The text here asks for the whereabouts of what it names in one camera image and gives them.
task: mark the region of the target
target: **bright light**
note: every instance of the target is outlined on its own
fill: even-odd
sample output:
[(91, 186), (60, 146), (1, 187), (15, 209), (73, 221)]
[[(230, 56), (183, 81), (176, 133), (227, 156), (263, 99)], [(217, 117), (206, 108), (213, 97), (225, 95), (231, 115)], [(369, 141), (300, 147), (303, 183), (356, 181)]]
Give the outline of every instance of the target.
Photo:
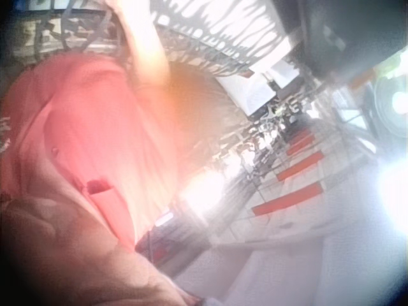
[(224, 158), (226, 169), (224, 174), (227, 179), (233, 179), (241, 170), (241, 158), (236, 154), (230, 154)]
[(310, 116), (310, 118), (312, 119), (318, 119), (320, 118), (320, 113), (319, 110), (316, 108), (314, 102), (312, 102), (311, 104), (312, 109), (311, 110), (307, 110), (306, 113)]
[(310, 118), (312, 119), (318, 119), (320, 118), (320, 114), (319, 112), (315, 111), (315, 110), (307, 110), (306, 113), (310, 116)]
[(248, 164), (249, 166), (254, 166), (255, 152), (244, 150), (242, 152), (242, 158), (244, 159), (246, 164)]
[(155, 226), (159, 227), (162, 226), (163, 224), (167, 223), (168, 221), (172, 220), (174, 217), (172, 212), (168, 212), (165, 215), (162, 215), (159, 220), (156, 221), (156, 223), (154, 223)]
[(274, 129), (272, 132), (270, 132), (270, 136), (272, 137), (272, 139), (275, 139), (278, 136), (278, 131)]
[(361, 141), (362, 144), (364, 144), (364, 146), (370, 150), (371, 152), (373, 152), (374, 154), (377, 153), (377, 148), (375, 147), (375, 145), (373, 145), (372, 143), (370, 143), (368, 140), (366, 139), (362, 139), (360, 137), (358, 137), (359, 141)]
[(270, 133), (265, 133), (265, 143), (267, 145), (271, 144), (273, 142), (273, 140), (276, 138), (277, 132), (275, 130), (273, 130)]
[(259, 138), (258, 148), (259, 148), (259, 150), (263, 150), (263, 149), (266, 148), (266, 141), (262, 137)]
[(195, 177), (181, 197), (197, 216), (204, 217), (221, 200), (224, 183), (222, 174), (209, 170)]
[(380, 177), (380, 193), (385, 209), (396, 228), (408, 235), (408, 162), (393, 165)]
[(399, 115), (408, 113), (408, 93), (396, 92), (393, 95), (393, 108)]

